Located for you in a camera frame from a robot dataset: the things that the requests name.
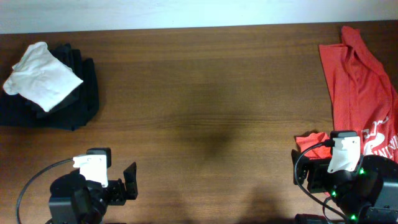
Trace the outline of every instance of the red fabric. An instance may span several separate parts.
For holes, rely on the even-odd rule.
[[[344,26],[342,44],[320,45],[319,51],[333,104],[335,130],[354,130],[361,137],[361,153],[398,162],[398,96],[387,73],[368,50],[359,30]],[[320,141],[318,135],[297,138],[302,149]],[[329,150],[309,154],[330,157]]]

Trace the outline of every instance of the brown wooden tabletop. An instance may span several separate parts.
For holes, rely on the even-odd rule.
[[[319,44],[361,29],[398,87],[398,21],[0,35],[4,80],[29,44],[71,43],[95,61],[100,109],[77,131],[0,128],[0,222],[24,184],[54,162],[110,147],[109,179],[137,162],[139,196],[105,222],[275,223],[322,208],[293,184],[294,136],[333,129]],[[38,178],[23,223],[45,223],[52,181]]]

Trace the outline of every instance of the black cloth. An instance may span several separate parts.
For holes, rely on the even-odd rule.
[[[50,53],[62,62],[64,65],[70,67],[72,71],[76,74],[75,60],[73,58],[73,50],[70,44],[60,45],[55,50],[50,50]],[[81,57],[76,58],[78,63],[81,63]],[[49,112],[45,112],[37,103],[30,100],[27,101],[27,105],[30,105],[32,111],[36,111],[36,118],[44,118],[79,99],[79,89],[74,89],[67,97],[65,97],[59,104],[54,106]]]
[[[79,96],[76,101],[38,119],[36,112],[32,111],[28,105],[27,99],[21,95],[10,96],[3,92],[0,96],[0,125],[50,127],[72,131],[85,126],[100,107],[95,66],[91,58],[82,62],[79,50],[73,49],[72,57],[75,74],[83,80],[83,83],[76,89]]]

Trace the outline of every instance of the white backdrop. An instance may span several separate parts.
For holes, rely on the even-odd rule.
[[[0,33],[398,19],[398,0],[0,0]]]

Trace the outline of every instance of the white cloth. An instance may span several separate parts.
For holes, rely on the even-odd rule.
[[[3,85],[8,95],[20,94],[50,111],[83,80],[56,59],[45,42],[30,45]]]

